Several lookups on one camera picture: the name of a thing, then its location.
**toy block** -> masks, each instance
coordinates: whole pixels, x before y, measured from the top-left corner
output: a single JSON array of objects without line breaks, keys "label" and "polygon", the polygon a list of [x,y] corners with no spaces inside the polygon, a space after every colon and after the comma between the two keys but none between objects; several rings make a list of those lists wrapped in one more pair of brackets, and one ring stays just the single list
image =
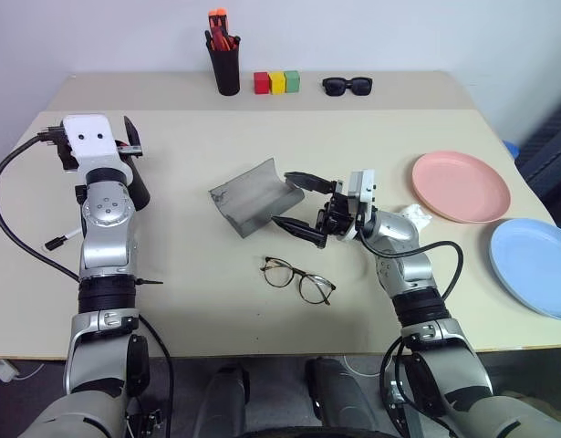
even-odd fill
[{"label": "toy block", "polygon": [[268,94],[270,92],[270,78],[265,71],[254,73],[254,93]]},{"label": "toy block", "polygon": [[270,77],[270,91],[272,94],[283,94],[286,92],[286,78],[283,71],[271,71],[268,73]]},{"label": "toy block", "polygon": [[300,90],[300,75],[296,70],[284,72],[286,78],[286,93],[297,93]]}]

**pink plate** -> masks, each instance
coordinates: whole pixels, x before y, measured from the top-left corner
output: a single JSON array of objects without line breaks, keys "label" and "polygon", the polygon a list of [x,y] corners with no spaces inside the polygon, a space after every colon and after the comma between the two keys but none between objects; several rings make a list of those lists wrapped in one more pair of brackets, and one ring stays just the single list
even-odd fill
[{"label": "pink plate", "polygon": [[503,178],[471,155],[440,151],[422,155],[411,179],[434,212],[456,222],[491,222],[503,216],[511,195]]}]

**black cable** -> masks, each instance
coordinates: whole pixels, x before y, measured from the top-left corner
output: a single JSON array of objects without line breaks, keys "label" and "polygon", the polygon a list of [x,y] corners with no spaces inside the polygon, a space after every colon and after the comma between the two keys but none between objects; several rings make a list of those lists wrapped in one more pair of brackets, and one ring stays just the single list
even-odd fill
[{"label": "black cable", "polygon": [[157,331],[154,329],[154,327],[150,324],[150,322],[147,321],[146,318],[143,317],[142,315],[139,315],[139,319],[142,322],[142,324],[144,324],[146,326],[146,328],[151,333],[151,335],[156,339],[157,343],[159,344],[159,347],[161,347],[162,353],[164,354],[164,358],[167,360],[167,365],[169,367],[169,400],[168,400],[168,407],[167,407],[167,410],[168,410],[168,412],[167,412],[167,427],[166,427],[166,431],[165,431],[165,436],[166,436],[166,438],[170,438],[171,437],[172,402],[173,402],[173,398],[174,398],[174,371],[173,371],[173,368],[172,368],[171,354],[169,354],[169,350],[167,349],[167,346],[164,345],[164,342],[162,342],[161,337],[159,336]]},{"label": "black cable", "polygon": [[414,401],[410,400],[410,398],[406,395],[406,392],[404,392],[400,382],[400,362],[401,362],[401,353],[403,352],[403,350],[404,350],[404,344],[403,342],[401,342],[400,346],[398,347],[398,353],[396,354],[396,357],[394,359],[396,386],[398,387],[398,391],[400,392],[401,398],[404,399],[404,401],[408,403],[408,405],[411,406],[416,412],[419,412],[425,417],[430,418],[433,422],[436,422],[444,429],[446,429],[451,436],[457,436],[456,433],[454,433],[454,431],[452,430],[451,426],[449,426],[445,421],[441,420],[440,418],[433,417],[428,413],[426,413],[425,411],[423,411],[422,409],[420,409]]},{"label": "black cable", "polygon": [[383,408],[386,410],[386,413],[390,417],[391,423],[396,428],[396,431],[398,431],[400,436],[403,437],[406,435],[406,432],[403,430],[401,425],[394,418],[386,394],[386,368],[388,367],[388,362],[390,361],[390,357],[393,354],[393,350],[395,350],[398,344],[400,343],[401,343],[401,337],[394,340],[394,342],[388,348],[388,351],[386,351],[386,354],[383,356],[383,360],[381,361],[381,366],[379,367],[379,396],[381,398],[381,403],[383,404]]},{"label": "black cable", "polygon": [[401,257],[409,257],[415,256],[417,254],[424,253],[426,251],[430,251],[431,249],[438,248],[440,246],[451,246],[456,251],[457,261],[456,261],[456,269],[454,271],[454,275],[452,276],[452,280],[449,283],[448,287],[442,294],[442,299],[445,300],[451,294],[456,282],[459,281],[459,277],[461,276],[462,272],[462,265],[464,264],[464,254],[462,253],[461,247],[451,240],[441,240],[440,242],[434,242],[433,244],[429,244],[426,246],[421,246],[420,248],[412,249],[410,251],[404,251],[403,253],[382,253],[381,251],[375,249],[373,246],[369,244],[365,235],[363,235],[363,231],[359,230],[358,232],[359,239],[363,246],[367,248],[372,254],[382,258],[401,258]]},{"label": "black cable", "polygon": [[[10,152],[1,162],[0,162],[0,175],[2,174],[3,170],[6,168],[6,166],[12,161],[14,160],[17,156],[19,156],[21,153],[23,153],[24,151],[26,151],[28,148],[30,148],[31,146],[33,146],[35,143],[38,143],[40,141],[46,141],[47,137],[43,136],[43,135],[36,135],[35,137],[33,137],[32,139],[29,139],[28,141],[26,141],[25,143],[23,143],[22,145],[20,145],[18,148],[16,148],[14,151]],[[3,229],[3,231],[5,232],[5,234],[13,241],[15,242],[15,244],[17,244],[18,246],[20,246],[24,251],[27,251],[30,255],[32,255],[33,257],[37,258],[38,260],[42,261],[43,263],[48,264],[51,267],[54,267],[56,270],[62,272],[63,274],[65,274],[66,276],[69,276],[70,278],[79,281],[79,277],[77,274],[71,272],[69,269],[67,269],[66,267],[60,265],[57,262],[54,262],[53,260],[51,260],[48,257],[45,257],[44,255],[39,254],[37,251],[35,251],[33,248],[31,248],[29,245],[27,245],[25,242],[23,242],[21,239],[19,239],[15,233],[13,233],[13,231],[8,227],[8,225],[5,222],[5,219],[3,218],[3,216],[0,213],[0,227]]]}]

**black pen holder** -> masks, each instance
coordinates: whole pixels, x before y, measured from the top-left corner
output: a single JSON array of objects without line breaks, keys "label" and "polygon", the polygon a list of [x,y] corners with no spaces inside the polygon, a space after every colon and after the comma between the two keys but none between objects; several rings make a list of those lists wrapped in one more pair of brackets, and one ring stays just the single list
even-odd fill
[{"label": "black pen holder", "polygon": [[240,91],[239,44],[232,50],[212,50],[209,46],[207,50],[219,92],[224,96],[237,94]]}]

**beige tabletop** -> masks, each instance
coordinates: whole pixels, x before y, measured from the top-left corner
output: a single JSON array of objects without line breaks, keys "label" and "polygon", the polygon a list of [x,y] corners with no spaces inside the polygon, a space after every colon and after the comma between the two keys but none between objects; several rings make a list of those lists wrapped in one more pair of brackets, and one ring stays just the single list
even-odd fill
[{"label": "beige tabletop", "polygon": [[[138,213],[138,274],[165,283],[140,287],[137,306],[173,356],[379,353],[400,325],[367,251],[334,238],[319,250],[274,224],[242,239],[208,190],[270,157],[278,175],[302,171],[347,180],[352,171],[374,168],[376,205],[398,211],[418,202],[410,183],[416,159],[453,150],[503,176],[512,195],[504,219],[553,221],[452,78],[441,72],[365,74],[374,78],[367,98],[325,96],[318,85],[329,76],[323,72],[303,73],[302,91],[281,96],[255,96],[247,76],[231,98],[216,93],[209,73],[80,75],[68,79],[22,140],[75,112],[105,113],[118,139],[126,140],[122,115],[137,126],[144,149],[137,166],[151,192],[151,203]],[[54,147],[34,146],[1,178],[6,221],[35,248],[78,227],[75,182],[63,173]],[[306,193],[286,215],[314,223],[325,200]],[[521,305],[493,274],[488,245],[500,222],[457,224],[434,215],[421,231],[422,244],[454,240],[464,250],[448,308],[477,350],[561,346],[561,321]],[[80,239],[72,239],[51,256],[77,270],[79,246]],[[264,256],[327,277],[337,285],[332,305],[305,303],[296,285],[267,285],[258,269]],[[430,258],[444,289],[455,253],[441,248]],[[65,358],[76,311],[77,284],[0,231],[0,356]]]}]

